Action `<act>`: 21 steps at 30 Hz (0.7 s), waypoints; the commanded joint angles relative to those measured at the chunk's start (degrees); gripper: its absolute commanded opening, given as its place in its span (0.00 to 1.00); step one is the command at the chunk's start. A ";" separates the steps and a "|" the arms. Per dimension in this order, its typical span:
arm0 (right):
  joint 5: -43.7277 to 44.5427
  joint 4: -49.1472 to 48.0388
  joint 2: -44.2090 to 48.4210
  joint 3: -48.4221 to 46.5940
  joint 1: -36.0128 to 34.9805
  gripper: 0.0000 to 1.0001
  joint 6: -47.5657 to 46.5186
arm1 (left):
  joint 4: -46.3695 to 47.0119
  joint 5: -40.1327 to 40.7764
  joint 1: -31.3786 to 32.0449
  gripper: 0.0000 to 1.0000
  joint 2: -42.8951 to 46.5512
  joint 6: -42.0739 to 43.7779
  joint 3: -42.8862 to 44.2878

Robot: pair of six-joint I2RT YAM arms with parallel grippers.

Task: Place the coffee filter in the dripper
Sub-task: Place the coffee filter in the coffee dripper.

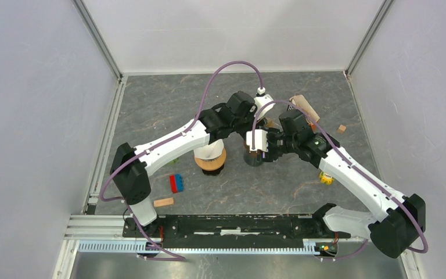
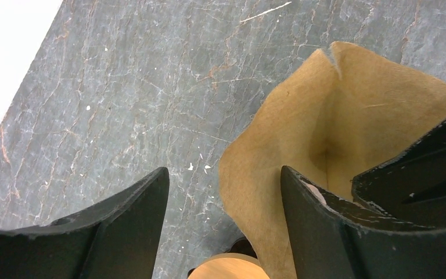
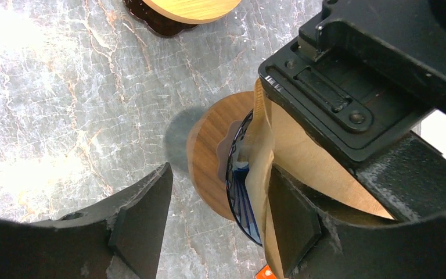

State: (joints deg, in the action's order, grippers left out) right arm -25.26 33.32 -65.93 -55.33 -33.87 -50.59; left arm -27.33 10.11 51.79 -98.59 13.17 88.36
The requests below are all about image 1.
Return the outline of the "grey glass carafe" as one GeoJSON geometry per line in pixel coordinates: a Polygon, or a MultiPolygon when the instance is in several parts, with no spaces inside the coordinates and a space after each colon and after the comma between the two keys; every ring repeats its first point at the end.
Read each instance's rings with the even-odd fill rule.
{"type": "Polygon", "coordinates": [[[258,167],[264,163],[261,152],[245,152],[243,158],[244,162],[251,167],[258,167]]]}

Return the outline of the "white paper coffee filter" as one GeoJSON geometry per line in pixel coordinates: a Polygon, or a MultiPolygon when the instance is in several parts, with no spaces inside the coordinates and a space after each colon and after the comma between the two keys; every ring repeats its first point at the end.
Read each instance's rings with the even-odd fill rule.
{"type": "Polygon", "coordinates": [[[201,160],[214,160],[222,155],[224,149],[224,142],[219,139],[212,144],[195,149],[194,157],[201,160]]]}

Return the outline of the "orange filter box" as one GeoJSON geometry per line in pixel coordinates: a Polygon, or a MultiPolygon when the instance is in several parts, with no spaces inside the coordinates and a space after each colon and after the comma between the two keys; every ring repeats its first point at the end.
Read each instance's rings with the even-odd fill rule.
{"type": "Polygon", "coordinates": [[[318,122],[320,117],[317,114],[317,112],[314,110],[314,108],[310,105],[310,103],[306,100],[306,98],[304,97],[304,95],[295,95],[292,96],[289,101],[300,107],[303,111],[305,111],[312,119],[314,122],[318,122]]]}

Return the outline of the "light wooden ring holder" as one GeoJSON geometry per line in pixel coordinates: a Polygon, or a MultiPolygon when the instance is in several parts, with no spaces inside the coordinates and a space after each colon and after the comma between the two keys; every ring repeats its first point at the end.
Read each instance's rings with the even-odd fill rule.
{"type": "Polygon", "coordinates": [[[221,168],[226,161],[226,149],[215,159],[202,159],[195,156],[196,164],[205,171],[215,171],[221,168]]]}

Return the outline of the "brown paper coffee filter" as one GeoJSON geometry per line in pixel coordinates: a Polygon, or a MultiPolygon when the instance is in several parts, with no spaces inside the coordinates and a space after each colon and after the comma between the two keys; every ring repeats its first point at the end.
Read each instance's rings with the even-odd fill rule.
{"type": "Polygon", "coordinates": [[[265,124],[265,126],[266,126],[267,128],[278,128],[278,125],[277,125],[274,121],[272,121],[272,120],[268,121],[268,122],[265,124]]]}

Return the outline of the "dark wooden ring holder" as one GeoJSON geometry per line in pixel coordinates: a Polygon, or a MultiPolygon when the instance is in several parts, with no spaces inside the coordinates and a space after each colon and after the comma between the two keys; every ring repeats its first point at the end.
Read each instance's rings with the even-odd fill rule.
{"type": "Polygon", "coordinates": [[[247,152],[250,151],[250,146],[246,143],[246,141],[243,142],[243,146],[247,152]]]}

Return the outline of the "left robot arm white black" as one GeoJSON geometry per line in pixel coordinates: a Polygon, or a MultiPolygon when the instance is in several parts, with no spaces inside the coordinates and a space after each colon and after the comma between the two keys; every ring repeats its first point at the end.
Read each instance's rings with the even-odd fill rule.
{"type": "Polygon", "coordinates": [[[140,233],[152,237],[159,230],[149,177],[168,162],[232,133],[245,136],[257,111],[269,100],[266,94],[252,97],[238,91],[227,102],[202,110],[195,119],[157,140],[136,147],[124,143],[117,148],[109,179],[136,217],[140,233]]]}

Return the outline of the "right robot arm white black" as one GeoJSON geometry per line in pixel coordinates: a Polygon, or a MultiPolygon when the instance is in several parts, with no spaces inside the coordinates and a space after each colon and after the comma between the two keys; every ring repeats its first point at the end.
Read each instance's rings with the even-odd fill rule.
{"type": "Polygon", "coordinates": [[[428,252],[426,203],[419,195],[406,196],[377,178],[321,126],[313,129],[313,119],[302,109],[285,111],[280,122],[282,128],[277,130],[255,124],[247,135],[251,150],[261,151],[271,162],[286,153],[298,155],[338,181],[368,209],[358,212],[334,204],[324,206],[312,221],[317,236],[327,237],[334,231],[358,236],[390,258],[405,250],[428,252]]]}

